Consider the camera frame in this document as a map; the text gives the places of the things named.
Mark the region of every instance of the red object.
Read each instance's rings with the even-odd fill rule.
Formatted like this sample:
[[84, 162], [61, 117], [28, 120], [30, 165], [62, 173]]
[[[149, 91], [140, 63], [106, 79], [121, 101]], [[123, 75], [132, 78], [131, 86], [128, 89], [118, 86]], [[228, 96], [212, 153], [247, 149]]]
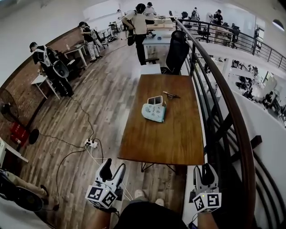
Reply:
[[11, 131], [11, 140], [20, 146], [24, 146], [25, 142], [29, 137], [29, 133], [25, 130], [24, 127], [18, 123], [13, 123]]

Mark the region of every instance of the electric fan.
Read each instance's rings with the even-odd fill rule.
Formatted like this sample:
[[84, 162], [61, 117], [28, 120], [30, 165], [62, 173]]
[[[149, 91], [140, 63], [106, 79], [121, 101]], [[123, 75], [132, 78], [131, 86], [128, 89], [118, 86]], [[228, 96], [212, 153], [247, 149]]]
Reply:
[[16, 122], [29, 133], [29, 143], [34, 144], [39, 137], [39, 130], [29, 131], [28, 126], [24, 126], [19, 120], [19, 112], [13, 96], [6, 89], [0, 91], [0, 112], [5, 119]]

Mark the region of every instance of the wooden handrail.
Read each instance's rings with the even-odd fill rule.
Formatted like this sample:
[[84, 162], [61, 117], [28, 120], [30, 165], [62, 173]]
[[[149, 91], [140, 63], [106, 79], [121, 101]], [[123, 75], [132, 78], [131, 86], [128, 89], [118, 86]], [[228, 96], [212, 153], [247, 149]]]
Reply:
[[213, 60], [207, 51], [201, 46], [201, 44], [189, 33], [189, 31], [175, 19], [176, 23], [191, 39], [197, 50], [204, 58], [206, 64], [210, 68], [219, 89], [221, 90], [224, 101], [227, 105], [228, 111], [233, 120], [233, 127], [236, 132], [237, 143], [241, 152], [241, 173], [242, 173], [242, 185], [244, 190], [244, 217], [243, 227], [244, 229], [250, 229], [254, 219], [255, 209], [255, 197], [256, 197], [256, 182], [255, 182], [255, 167], [250, 139], [248, 136], [247, 128], [245, 126], [244, 119], [241, 111], [237, 105], [236, 99], [229, 88], [226, 80], [222, 76], [220, 70], [215, 65]]

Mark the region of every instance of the wooden floor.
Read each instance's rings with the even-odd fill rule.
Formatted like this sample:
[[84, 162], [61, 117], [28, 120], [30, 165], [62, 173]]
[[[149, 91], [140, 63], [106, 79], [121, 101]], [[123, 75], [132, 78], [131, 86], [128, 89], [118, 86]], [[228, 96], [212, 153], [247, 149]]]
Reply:
[[[142, 189], [150, 201], [163, 198], [167, 208], [181, 213], [185, 192], [185, 166], [177, 168], [178, 175], [164, 165], [154, 165], [141, 173], [141, 163], [117, 159], [140, 77], [135, 45], [126, 46], [124, 34], [120, 35], [123, 40], [112, 42], [102, 52], [104, 58], [90, 64], [82, 77], [71, 83], [75, 91], [73, 97], [90, 114], [94, 137], [101, 140], [104, 157], [112, 158], [117, 167], [123, 162], [126, 164], [124, 183], [132, 196], [134, 197], [136, 189]], [[156, 49], [155, 55], [160, 57], [161, 66], [165, 66], [167, 53], [168, 48]], [[45, 102], [33, 127], [37, 127], [44, 135], [56, 136], [81, 146], [92, 133], [88, 116], [79, 105], [70, 98], [59, 101], [55, 96], [50, 96]], [[77, 150], [81, 149], [57, 139], [40, 136], [34, 145], [27, 146], [23, 151], [23, 156], [29, 159], [29, 163], [23, 166], [20, 177], [38, 186], [44, 184], [48, 188], [50, 205], [47, 208], [57, 204], [55, 177], [60, 161]], [[101, 157], [99, 148], [93, 151], [93, 156]], [[95, 209], [84, 197], [97, 168], [98, 165], [86, 151], [66, 158], [58, 176], [60, 209], [57, 212], [44, 212], [48, 222], [61, 229], [86, 228]], [[122, 211], [128, 203], [124, 197], [122, 202], [116, 201], [115, 207]], [[115, 215], [112, 216], [111, 228], [117, 220]]]

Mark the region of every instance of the white shoe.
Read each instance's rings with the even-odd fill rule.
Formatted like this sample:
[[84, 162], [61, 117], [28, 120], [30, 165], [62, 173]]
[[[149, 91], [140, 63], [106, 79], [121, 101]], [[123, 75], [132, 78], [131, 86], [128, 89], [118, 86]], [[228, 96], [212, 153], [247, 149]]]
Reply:
[[134, 194], [135, 199], [138, 198], [138, 197], [141, 197], [141, 196], [145, 197], [145, 193], [142, 190], [140, 190], [140, 189], [136, 190], [135, 194]]
[[155, 201], [155, 203], [156, 203], [157, 205], [160, 205], [160, 206], [162, 206], [162, 207], [165, 207], [165, 201], [164, 201], [163, 199], [157, 199], [157, 200]]

